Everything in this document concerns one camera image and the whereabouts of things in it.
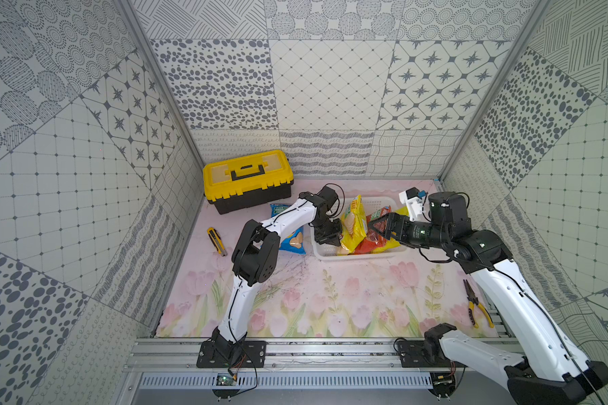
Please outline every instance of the chip bag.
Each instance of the chip bag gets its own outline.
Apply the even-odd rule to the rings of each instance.
[[[389,214],[391,211],[390,206],[385,206],[376,211],[371,215],[367,215],[366,221],[369,223],[372,220],[378,219],[383,215]],[[379,229],[382,231],[385,228],[385,223],[381,223]],[[370,253],[377,247],[383,247],[387,243],[387,239],[376,233],[372,229],[367,230],[367,236],[363,241],[356,247],[356,250],[353,252],[354,255],[364,255],[365,253]]]
[[[272,211],[271,217],[280,214],[287,210],[290,205],[288,204],[270,204],[270,209]],[[282,243],[279,244],[279,250],[291,251],[294,253],[299,253],[300,255],[305,255],[306,251],[304,250],[304,226],[302,225],[297,229],[297,231],[293,232],[287,238],[285,238]]]
[[[408,212],[408,207],[399,208],[394,212],[397,214],[401,214],[401,215],[410,215],[410,213]],[[376,249],[372,250],[372,253],[381,253],[383,251],[386,251],[387,249],[392,249],[393,247],[399,247],[400,245],[401,244],[398,243],[396,240],[389,239],[386,242],[385,246],[377,247]]]
[[[340,216],[342,223],[342,238],[338,255],[349,255],[367,236],[367,220],[361,196],[351,200],[351,204]]]

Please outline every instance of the gray patterned wallpaper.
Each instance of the gray patterned wallpaper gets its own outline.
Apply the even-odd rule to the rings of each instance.
[[[135,0],[133,6],[205,162],[281,148],[300,176],[432,178],[534,3]],[[450,135],[434,144],[430,131]],[[360,145],[342,136],[320,141],[320,134],[348,133]],[[296,151],[289,150],[293,134]],[[393,147],[410,137],[410,154]],[[319,170],[329,147],[336,166],[348,167]]]
[[[108,401],[157,323],[203,189],[145,66],[110,0],[0,0],[0,404]]]
[[[444,183],[608,364],[608,0],[553,2]]]

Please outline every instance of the black mounting plate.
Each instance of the black mounting plate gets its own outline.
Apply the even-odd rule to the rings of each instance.
[[[401,359],[401,367],[408,368],[427,368],[427,367],[451,367],[451,361],[445,358],[440,358],[435,364],[426,361],[423,356],[423,340],[399,340],[396,342],[399,349],[399,358]],[[462,368],[464,365],[455,361],[456,368]]]
[[[241,345],[249,357],[241,364],[241,368],[263,368],[266,360],[266,342],[264,340],[244,340]],[[200,355],[196,361],[196,367],[199,369],[227,369],[230,365],[227,363],[227,358],[221,356],[214,348],[214,342],[208,340],[200,344]]]

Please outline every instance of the toolbox handle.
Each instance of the toolbox handle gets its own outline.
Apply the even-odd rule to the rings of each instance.
[[[243,166],[241,169],[244,169],[244,168],[250,168],[250,167],[252,167],[252,165]],[[232,171],[230,172],[230,175],[232,176],[232,181],[233,181],[233,182],[235,182],[235,181],[237,181],[237,180],[245,179],[245,178],[248,178],[248,177],[252,177],[252,176],[257,176],[257,175],[260,175],[260,174],[266,174],[266,171],[264,170],[263,165],[259,165],[259,172],[256,172],[256,173],[251,173],[251,174],[246,174],[246,175],[244,175],[244,176],[243,176],[243,175],[240,175],[240,176],[238,176],[238,177],[237,177],[237,176],[236,176],[236,171],[235,171],[235,170],[232,170]]]

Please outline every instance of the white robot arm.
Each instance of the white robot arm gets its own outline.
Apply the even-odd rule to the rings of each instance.
[[[520,405],[573,405],[608,384],[606,364],[590,361],[557,326],[502,240],[494,232],[471,229],[461,195],[428,196],[430,222],[421,220],[419,190],[407,190],[400,199],[409,217],[390,213],[371,221],[369,228],[407,247],[443,249],[491,298],[525,352],[499,351],[442,323],[424,335],[428,361],[444,358],[465,364],[505,387]],[[340,245],[340,221],[327,214],[337,200],[335,191],[324,187],[317,194],[301,193],[295,204],[273,218],[248,221],[232,255],[232,296],[212,334],[212,344],[227,364],[238,363],[244,354],[250,311],[261,283],[275,270],[280,241],[310,223],[317,243]]]

